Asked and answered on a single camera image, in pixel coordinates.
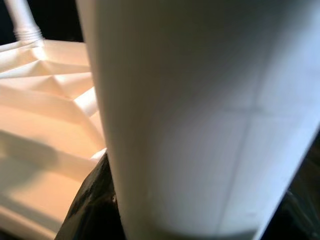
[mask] white plastic pipe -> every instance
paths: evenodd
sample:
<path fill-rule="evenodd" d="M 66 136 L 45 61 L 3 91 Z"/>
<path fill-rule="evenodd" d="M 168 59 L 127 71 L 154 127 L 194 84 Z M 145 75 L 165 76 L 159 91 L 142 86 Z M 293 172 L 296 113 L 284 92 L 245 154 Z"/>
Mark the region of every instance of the white plastic pipe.
<path fill-rule="evenodd" d="M 320 2 L 77 3 L 127 239 L 259 239 L 319 126 Z"/>
<path fill-rule="evenodd" d="M 26 0 L 5 0 L 14 26 L 14 34 L 22 45 L 28 45 L 43 39 L 39 27 L 36 25 Z"/>

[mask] white surface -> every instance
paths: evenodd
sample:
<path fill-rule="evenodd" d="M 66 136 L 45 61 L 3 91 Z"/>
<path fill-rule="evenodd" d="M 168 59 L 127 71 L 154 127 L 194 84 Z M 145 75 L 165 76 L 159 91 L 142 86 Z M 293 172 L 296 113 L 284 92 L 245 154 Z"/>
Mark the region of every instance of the white surface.
<path fill-rule="evenodd" d="M 259 239 L 318 130 L 319 1 L 77 2 L 128 240 Z"/>
<path fill-rule="evenodd" d="M 2 49 L 0 228 L 52 240 L 105 148 L 86 46 Z"/>

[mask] white cylinder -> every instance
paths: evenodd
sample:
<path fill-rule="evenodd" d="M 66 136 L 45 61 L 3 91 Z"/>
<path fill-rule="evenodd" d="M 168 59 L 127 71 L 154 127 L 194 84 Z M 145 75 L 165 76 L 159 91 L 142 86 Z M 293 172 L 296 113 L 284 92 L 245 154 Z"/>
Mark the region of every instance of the white cylinder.
<path fill-rule="evenodd" d="M 5 0 L 5 4 L 18 41 L 27 45 L 43 39 L 26 0 Z"/>
<path fill-rule="evenodd" d="M 77 3 L 127 239 L 259 239 L 319 126 L 320 3 Z"/>

